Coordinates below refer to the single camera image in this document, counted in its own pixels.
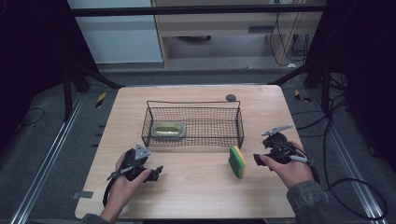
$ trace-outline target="black wire basket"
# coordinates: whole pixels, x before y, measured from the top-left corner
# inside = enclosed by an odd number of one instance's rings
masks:
[[[147,101],[142,139],[146,147],[242,146],[240,102]]]

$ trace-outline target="sleeve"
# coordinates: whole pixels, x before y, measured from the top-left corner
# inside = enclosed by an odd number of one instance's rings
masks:
[[[315,181],[306,181],[289,189],[287,197],[296,215],[297,224],[344,223],[332,207],[329,194]]]
[[[81,224],[108,224],[108,222],[97,215],[87,214],[81,220]]]

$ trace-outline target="white wall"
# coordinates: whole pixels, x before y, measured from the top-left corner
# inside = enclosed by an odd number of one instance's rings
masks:
[[[149,0],[68,0],[71,8],[151,7]],[[76,18],[96,63],[161,63],[153,16]]]

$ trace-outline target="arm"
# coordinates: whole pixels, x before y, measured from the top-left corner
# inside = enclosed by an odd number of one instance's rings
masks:
[[[123,158],[124,154],[122,154],[117,161],[116,170],[120,167]],[[139,185],[149,177],[150,172],[150,169],[145,170],[133,181],[129,181],[125,175],[119,176],[113,187],[111,187],[106,207],[100,216],[88,214],[82,219],[82,224],[115,223],[122,208],[131,200],[134,191]]]
[[[343,223],[340,215],[332,207],[329,195],[315,182],[306,163],[291,161],[281,164],[264,155],[261,155],[261,159],[279,175],[289,189],[287,197],[296,215],[296,223]]]

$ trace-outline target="green sponge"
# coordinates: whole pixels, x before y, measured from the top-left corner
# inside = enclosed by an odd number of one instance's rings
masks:
[[[228,159],[228,162],[230,163],[231,168],[233,168],[233,173],[236,177],[244,177],[246,160],[239,150],[239,147],[235,146],[230,148],[230,159]]]

